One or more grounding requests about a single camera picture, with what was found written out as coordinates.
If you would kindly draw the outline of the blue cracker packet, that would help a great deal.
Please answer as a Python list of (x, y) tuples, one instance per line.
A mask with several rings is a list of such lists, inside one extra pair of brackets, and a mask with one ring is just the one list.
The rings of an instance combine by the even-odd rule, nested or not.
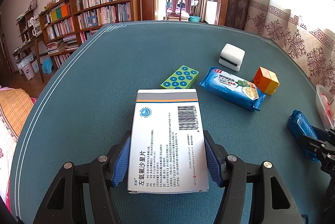
[(217, 67), (210, 67), (199, 85), (206, 91), (250, 111), (259, 111), (266, 97), (254, 83)]
[(315, 149), (309, 150), (308, 144), (311, 139), (313, 139), (312, 144), (316, 144), (314, 140), (318, 142), (320, 140), (304, 114), (299, 110), (293, 110), (288, 119), (287, 127), (302, 148), (305, 156), (313, 162), (318, 162)]

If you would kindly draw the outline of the red snack packet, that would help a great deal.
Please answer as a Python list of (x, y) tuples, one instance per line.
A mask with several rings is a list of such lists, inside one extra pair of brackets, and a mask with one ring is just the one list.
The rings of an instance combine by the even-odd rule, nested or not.
[(333, 118), (333, 113), (332, 113), (331, 104), (328, 101), (328, 98), (326, 97), (326, 95), (324, 93), (321, 94), (321, 101), (322, 101), (322, 104), (324, 105), (324, 107), (326, 109), (326, 113), (332, 119)]

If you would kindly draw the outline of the orange yellow toy brick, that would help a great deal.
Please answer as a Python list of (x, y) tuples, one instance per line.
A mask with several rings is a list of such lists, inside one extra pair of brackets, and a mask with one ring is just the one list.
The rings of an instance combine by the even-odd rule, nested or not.
[(275, 93), (277, 87), (280, 85), (277, 75), (263, 67), (258, 68), (253, 82), (261, 92), (268, 95)]

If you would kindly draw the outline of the white medicine box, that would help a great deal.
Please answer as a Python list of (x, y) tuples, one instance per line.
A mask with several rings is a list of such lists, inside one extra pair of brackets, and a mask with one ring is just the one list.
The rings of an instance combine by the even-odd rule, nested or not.
[(195, 89), (137, 92), (129, 150), (129, 193), (208, 191), (202, 119)]

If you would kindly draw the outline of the small white eraser case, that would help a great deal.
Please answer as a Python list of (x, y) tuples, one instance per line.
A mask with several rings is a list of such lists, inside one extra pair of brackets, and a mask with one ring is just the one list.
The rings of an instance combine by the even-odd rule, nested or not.
[(219, 64), (235, 72), (241, 68), (245, 56), (245, 51), (232, 44), (226, 43), (220, 52)]

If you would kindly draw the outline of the green dotted block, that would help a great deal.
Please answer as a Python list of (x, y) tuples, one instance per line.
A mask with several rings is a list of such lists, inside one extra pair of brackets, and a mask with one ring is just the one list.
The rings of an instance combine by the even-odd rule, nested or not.
[(160, 85), (163, 89), (189, 89), (192, 87), (199, 72), (186, 65), (179, 67)]

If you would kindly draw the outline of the clear plastic bowl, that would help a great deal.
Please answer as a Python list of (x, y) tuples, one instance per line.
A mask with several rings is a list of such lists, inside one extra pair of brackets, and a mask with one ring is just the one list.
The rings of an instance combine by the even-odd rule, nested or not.
[(334, 129), (334, 95), (323, 85), (316, 85), (316, 105), (325, 129)]

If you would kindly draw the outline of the orange checked bed cover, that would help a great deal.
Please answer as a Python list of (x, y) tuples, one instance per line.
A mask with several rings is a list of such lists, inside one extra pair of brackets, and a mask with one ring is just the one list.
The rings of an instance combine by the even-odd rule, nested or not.
[(32, 98), (23, 89), (1, 89), (1, 111), (16, 138), (33, 108)]

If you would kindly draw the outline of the patterned curtain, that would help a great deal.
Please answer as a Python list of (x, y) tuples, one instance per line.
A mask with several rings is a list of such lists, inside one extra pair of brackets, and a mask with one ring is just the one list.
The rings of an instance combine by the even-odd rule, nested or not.
[(334, 0), (229, 0), (225, 24), (272, 39), (334, 93)]

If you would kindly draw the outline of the blue plastic basin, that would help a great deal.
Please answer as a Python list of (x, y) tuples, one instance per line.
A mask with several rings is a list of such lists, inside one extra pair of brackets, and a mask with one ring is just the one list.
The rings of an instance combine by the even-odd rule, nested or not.
[(193, 16), (193, 15), (191, 15), (191, 16), (189, 17), (189, 19), (188, 19), (189, 22), (195, 22), (195, 23), (199, 23), (200, 20), (201, 20), (200, 17), (198, 17), (198, 16)]

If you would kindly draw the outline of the small wooden side shelf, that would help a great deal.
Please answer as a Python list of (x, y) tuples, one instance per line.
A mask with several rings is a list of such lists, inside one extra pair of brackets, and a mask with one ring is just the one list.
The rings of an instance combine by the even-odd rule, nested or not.
[(42, 83), (44, 83), (44, 76), (42, 71), (42, 65), (40, 61), (39, 42), (44, 43), (42, 31), (36, 31), (36, 27), (40, 27), (39, 16), (34, 14), (32, 5), (17, 18), (17, 27), (19, 28), (19, 38), (22, 40), (22, 45), (19, 46), (13, 53), (13, 57), (17, 62), (22, 61), (22, 54), (28, 54), (28, 50), (33, 47), (35, 49), (35, 55), (41, 76)]

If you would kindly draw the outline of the wooden bookshelf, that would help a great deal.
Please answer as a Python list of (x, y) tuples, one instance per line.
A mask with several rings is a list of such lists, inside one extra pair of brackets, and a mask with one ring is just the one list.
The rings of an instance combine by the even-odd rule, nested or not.
[(61, 0), (39, 14), (44, 43), (55, 68), (104, 25), (141, 19), (141, 0)]

